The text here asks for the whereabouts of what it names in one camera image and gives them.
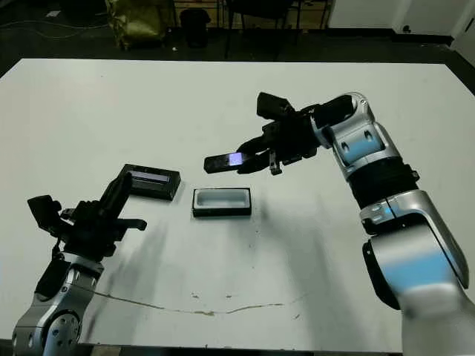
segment black box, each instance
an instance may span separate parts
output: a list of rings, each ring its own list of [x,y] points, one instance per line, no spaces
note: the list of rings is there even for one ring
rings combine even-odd
[[[180,186],[180,172],[166,169],[124,165],[120,174],[132,174],[131,194],[164,200],[173,200]]]

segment trash bin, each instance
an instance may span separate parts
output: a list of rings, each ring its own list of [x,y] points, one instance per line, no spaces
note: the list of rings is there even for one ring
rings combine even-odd
[[[186,9],[180,14],[181,27],[185,31],[186,41],[191,48],[202,48],[208,44],[206,24],[211,19],[203,9]]]

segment floor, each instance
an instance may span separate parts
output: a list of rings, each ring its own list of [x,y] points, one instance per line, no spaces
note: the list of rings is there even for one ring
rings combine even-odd
[[[175,61],[223,61],[226,43],[225,30],[210,30],[209,45],[203,49],[191,49],[180,30],[173,30],[162,47],[119,50],[114,36],[106,25],[104,14],[94,16],[88,23],[71,21],[61,13],[55,18],[46,18],[50,10],[58,10],[54,1],[17,0],[0,9],[0,76],[3,76],[21,58],[85,58],[85,59],[147,59]],[[78,27],[69,28],[48,21]],[[233,32],[229,61],[272,61],[275,44],[268,41],[275,34],[266,31],[248,33]],[[342,36],[326,31],[301,33],[295,42],[294,33],[286,33],[280,44],[278,61],[282,62],[415,62],[445,63],[475,94],[475,68],[446,44],[395,41],[389,36]],[[78,355],[89,355],[92,346],[81,346]],[[188,354],[191,349],[148,349],[94,347],[93,356],[149,356]],[[251,352],[239,350],[209,350],[215,356],[232,355],[279,356],[290,352]],[[312,355],[312,353],[291,352]],[[9,343],[0,342],[0,356],[11,355]]]

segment blue light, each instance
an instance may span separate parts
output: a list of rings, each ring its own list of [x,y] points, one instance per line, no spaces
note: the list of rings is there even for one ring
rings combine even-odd
[[[243,154],[235,153],[229,155],[229,165],[242,165],[243,164]]]

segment white wall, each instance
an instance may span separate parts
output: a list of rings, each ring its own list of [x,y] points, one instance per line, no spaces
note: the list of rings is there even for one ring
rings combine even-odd
[[[475,0],[470,0],[465,9],[462,11],[462,15],[459,17],[459,21],[452,29],[452,37],[455,39],[465,30],[470,19],[475,16]]]
[[[469,0],[412,0],[405,16],[393,29],[408,25],[411,33],[450,36]]]
[[[457,28],[454,28],[456,40],[452,43],[451,48],[475,66],[475,23],[467,28],[473,17],[475,17],[475,0],[466,7]]]
[[[475,0],[335,0],[331,28],[392,28],[402,33],[408,24],[413,34],[456,38]]]
[[[400,0],[335,0],[331,28],[391,28]]]

